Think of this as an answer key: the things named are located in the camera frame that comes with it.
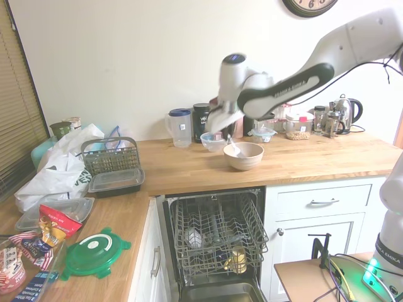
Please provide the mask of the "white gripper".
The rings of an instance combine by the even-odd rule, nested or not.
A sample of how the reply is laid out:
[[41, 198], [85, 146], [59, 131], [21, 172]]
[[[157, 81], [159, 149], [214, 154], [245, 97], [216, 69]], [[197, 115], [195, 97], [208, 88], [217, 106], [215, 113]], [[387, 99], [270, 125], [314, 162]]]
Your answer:
[[238, 108], [235, 101], [224, 101], [211, 110], [205, 123], [205, 129], [208, 132], [223, 129], [223, 139], [226, 140], [228, 136], [228, 140], [231, 140], [235, 129], [235, 125], [232, 124], [242, 119], [243, 116], [244, 113]]

